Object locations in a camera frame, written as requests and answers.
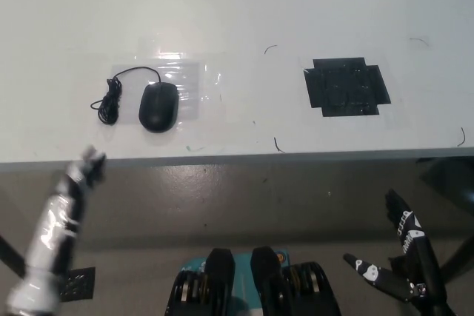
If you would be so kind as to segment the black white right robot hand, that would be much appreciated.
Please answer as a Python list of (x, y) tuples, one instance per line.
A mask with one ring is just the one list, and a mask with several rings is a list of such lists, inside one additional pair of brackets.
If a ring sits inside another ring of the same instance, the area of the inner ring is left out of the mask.
[(446, 303), (447, 291), (440, 266), (416, 214), (393, 189), (386, 193), (385, 204), (403, 252), (391, 261), (400, 262), (404, 272), (376, 266), (351, 254), (344, 255), (344, 260), (368, 284), (397, 300), (428, 305)]

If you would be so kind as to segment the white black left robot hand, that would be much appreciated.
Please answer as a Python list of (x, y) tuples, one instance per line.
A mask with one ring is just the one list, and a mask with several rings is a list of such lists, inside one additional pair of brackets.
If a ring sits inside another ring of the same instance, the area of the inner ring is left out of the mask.
[(88, 195), (104, 177), (107, 156), (88, 147), (66, 165), (49, 194), (25, 255), (25, 275), (64, 276), (73, 260)]

